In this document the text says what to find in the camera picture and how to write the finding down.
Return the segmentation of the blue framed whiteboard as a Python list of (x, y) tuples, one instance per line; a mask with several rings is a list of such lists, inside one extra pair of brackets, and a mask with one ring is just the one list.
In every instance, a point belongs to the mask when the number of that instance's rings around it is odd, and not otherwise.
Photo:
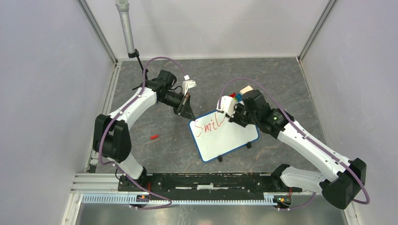
[(209, 162), (259, 138), (255, 125), (242, 127), (228, 121), (225, 115), (212, 111), (188, 124), (199, 156)]

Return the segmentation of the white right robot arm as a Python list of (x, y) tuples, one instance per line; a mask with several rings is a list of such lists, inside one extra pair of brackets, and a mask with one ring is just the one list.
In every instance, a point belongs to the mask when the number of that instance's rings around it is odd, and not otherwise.
[[(282, 164), (272, 173), (271, 186), (274, 190), (284, 191), (292, 187), (322, 194), (327, 202), (341, 210), (351, 202), (370, 202), (365, 189), (366, 163), (360, 158), (349, 159), (332, 150), (285, 110), (271, 108), (260, 91), (247, 91), (241, 102), (223, 96), (218, 109), (225, 113), (229, 122), (241, 127), (255, 125), (261, 132), (293, 148), (318, 169), (315, 172)], [(356, 199), (360, 191), (366, 198), (362, 202)]]

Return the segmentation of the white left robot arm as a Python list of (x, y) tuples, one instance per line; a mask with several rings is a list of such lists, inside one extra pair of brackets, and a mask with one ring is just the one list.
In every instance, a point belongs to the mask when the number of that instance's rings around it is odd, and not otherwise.
[(190, 94), (186, 91), (175, 92), (173, 85), (176, 76), (161, 70), (154, 79), (145, 79), (137, 92), (119, 109), (109, 115), (100, 114), (94, 123), (92, 148), (99, 159), (107, 158), (118, 166), (126, 177), (130, 177), (130, 186), (142, 191), (147, 186), (146, 169), (137, 162), (131, 153), (130, 129), (138, 118), (156, 103), (172, 107), (174, 114), (189, 120), (195, 120), (190, 106)]

